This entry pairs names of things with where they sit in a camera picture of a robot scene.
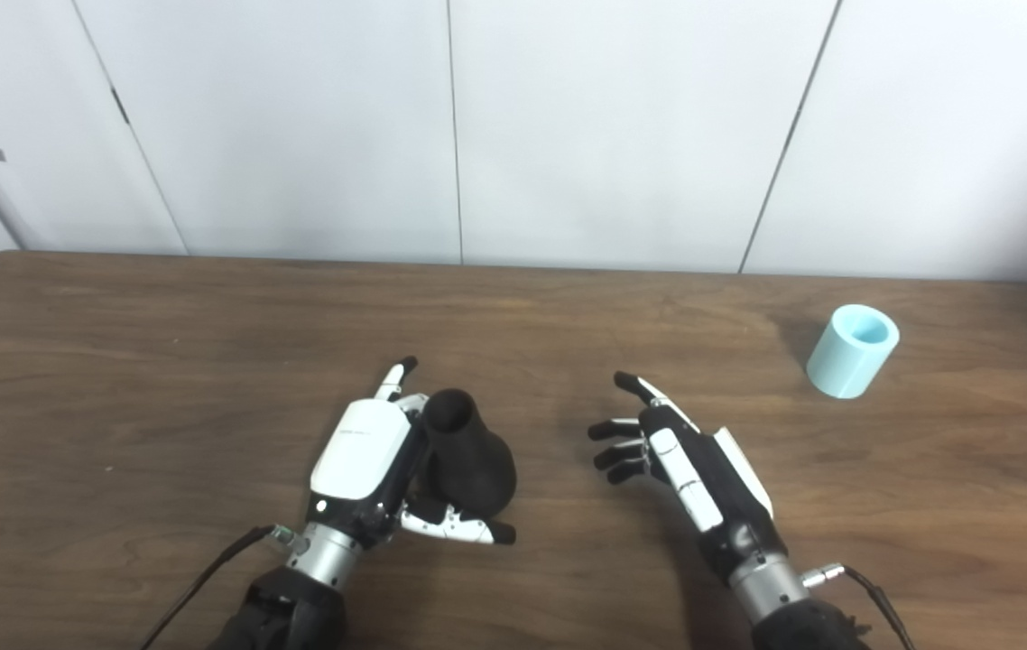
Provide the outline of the white and black left hand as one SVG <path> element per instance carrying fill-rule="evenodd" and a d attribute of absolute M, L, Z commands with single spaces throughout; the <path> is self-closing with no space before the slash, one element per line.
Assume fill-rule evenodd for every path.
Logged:
<path fill-rule="evenodd" d="M 398 528 L 452 542 L 516 542 L 516 528 L 498 519 L 518 482 L 508 443 L 467 391 L 404 394 L 416 366 L 404 357 L 340 416 L 309 477 L 304 536 L 312 550 L 370 550 Z"/>

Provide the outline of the white and black right hand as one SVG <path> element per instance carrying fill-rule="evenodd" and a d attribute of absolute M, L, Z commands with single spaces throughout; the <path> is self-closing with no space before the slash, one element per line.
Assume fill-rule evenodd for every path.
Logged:
<path fill-rule="evenodd" d="M 746 563 L 789 555 L 769 497 L 728 431 L 703 432 L 641 376 L 616 371 L 614 384 L 644 408 L 588 428 L 592 441 L 617 439 L 593 460 L 608 484 L 647 476 L 671 487 L 698 531 L 700 555 L 722 581 Z"/>

